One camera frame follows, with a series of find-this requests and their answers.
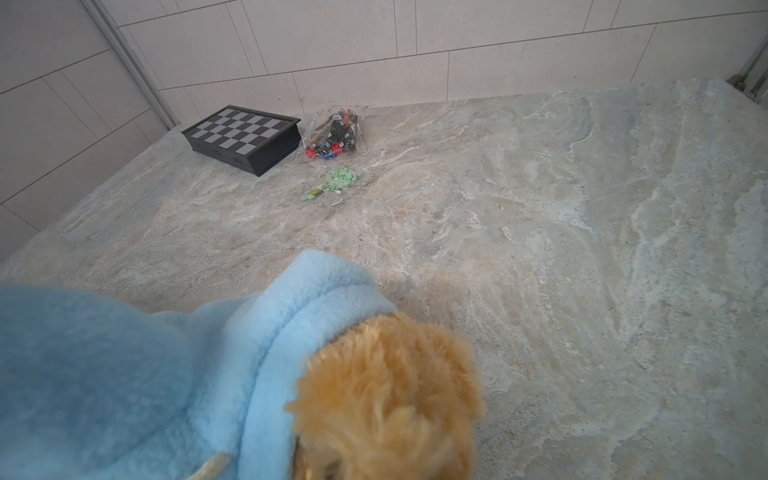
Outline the brown teddy bear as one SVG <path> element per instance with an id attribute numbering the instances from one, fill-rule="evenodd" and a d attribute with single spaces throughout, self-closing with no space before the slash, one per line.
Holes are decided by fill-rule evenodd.
<path id="1" fill-rule="evenodd" d="M 469 479 L 486 404 L 469 341 L 396 312 L 313 355 L 284 409 L 296 479 Z"/>

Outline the light blue bear hoodie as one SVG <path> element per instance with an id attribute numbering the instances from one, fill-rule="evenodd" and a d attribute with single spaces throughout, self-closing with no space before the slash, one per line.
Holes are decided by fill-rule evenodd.
<path id="1" fill-rule="evenodd" d="M 264 291 L 147 313 L 80 289 L 1 287 L 5 479 L 288 479 L 285 405 L 308 360 L 394 305 L 306 250 Z"/>

